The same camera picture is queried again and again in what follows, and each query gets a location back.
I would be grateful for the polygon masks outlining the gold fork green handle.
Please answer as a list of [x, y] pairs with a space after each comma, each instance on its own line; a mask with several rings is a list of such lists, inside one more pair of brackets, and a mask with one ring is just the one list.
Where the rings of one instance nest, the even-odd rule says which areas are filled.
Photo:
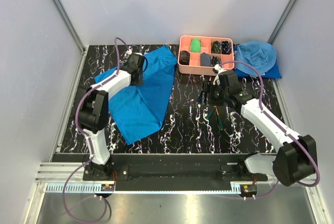
[[218, 107], [215, 106], [215, 111], [216, 111], [216, 118], [217, 118], [217, 121], [218, 121], [218, 126], [219, 126], [219, 130], [223, 130], [223, 124], [222, 124], [222, 120], [221, 120], [221, 117], [220, 117], [220, 114], [219, 114], [219, 110], [218, 110]]

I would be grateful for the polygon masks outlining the gold spoon green handle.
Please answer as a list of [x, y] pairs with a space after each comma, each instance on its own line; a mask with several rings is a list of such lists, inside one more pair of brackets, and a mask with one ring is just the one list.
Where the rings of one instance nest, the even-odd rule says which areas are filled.
[[212, 115], [213, 115], [214, 113], [217, 112], [216, 109], [217, 109], [217, 107], [214, 106], [214, 107], [212, 108], [212, 110], [207, 114], [207, 119], [208, 119], [208, 120], [212, 117]]

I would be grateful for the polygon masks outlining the blue cloth napkin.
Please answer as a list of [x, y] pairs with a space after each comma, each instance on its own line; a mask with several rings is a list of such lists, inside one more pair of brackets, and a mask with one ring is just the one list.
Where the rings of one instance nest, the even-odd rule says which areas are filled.
[[145, 57], [144, 83], [128, 86], [109, 100], [109, 112], [128, 145], [161, 129], [174, 83], [177, 59], [169, 47]]

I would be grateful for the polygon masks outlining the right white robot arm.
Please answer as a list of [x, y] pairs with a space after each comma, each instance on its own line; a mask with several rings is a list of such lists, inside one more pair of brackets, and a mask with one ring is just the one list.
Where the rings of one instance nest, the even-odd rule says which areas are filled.
[[316, 181], [312, 185], [319, 183], [315, 140], [310, 135], [300, 135], [280, 121], [258, 95], [244, 89], [234, 71], [223, 70], [213, 81], [205, 80], [198, 100], [211, 106], [228, 105], [250, 121], [277, 152], [275, 156], [251, 154], [241, 160], [237, 165], [240, 179], [246, 181], [255, 174], [265, 174], [290, 186], [314, 174]]

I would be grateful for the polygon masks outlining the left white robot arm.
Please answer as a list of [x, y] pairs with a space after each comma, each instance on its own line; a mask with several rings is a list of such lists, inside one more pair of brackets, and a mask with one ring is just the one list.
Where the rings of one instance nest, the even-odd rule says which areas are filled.
[[75, 123], [84, 135], [89, 148], [89, 161], [85, 172], [92, 172], [101, 180], [112, 176], [112, 160], [105, 139], [105, 127], [109, 120], [109, 100], [128, 86], [140, 86], [144, 83], [143, 74], [148, 60], [139, 53], [129, 55], [128, 61], [107, 78], [81, 90]]

